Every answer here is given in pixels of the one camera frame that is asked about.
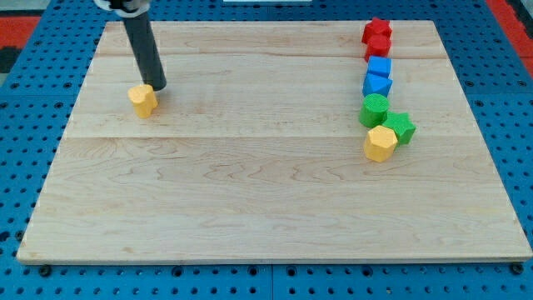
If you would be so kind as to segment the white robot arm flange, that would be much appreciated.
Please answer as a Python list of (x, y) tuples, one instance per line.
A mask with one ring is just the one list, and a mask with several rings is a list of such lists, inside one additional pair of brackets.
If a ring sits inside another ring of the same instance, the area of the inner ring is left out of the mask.
[(121, 18), (135, 18), (150, 9), (151, 0), (93, 0), (101, 9), (115, 12)]

